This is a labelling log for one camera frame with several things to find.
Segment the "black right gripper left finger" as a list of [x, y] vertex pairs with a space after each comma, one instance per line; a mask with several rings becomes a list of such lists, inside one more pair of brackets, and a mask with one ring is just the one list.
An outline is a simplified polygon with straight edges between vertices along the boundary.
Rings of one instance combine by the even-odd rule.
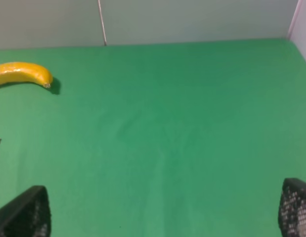
[[0, 208], [0, 237], [51, 236], [51, 210], [45, 186], [32, 186]]

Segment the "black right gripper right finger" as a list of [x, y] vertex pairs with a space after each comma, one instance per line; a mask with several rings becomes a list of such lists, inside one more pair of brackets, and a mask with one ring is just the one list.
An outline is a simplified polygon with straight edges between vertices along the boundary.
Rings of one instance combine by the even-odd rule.
[[306, 182], [298, 178], [284, 179], [278, 226], [283, 237], [306, 237]]

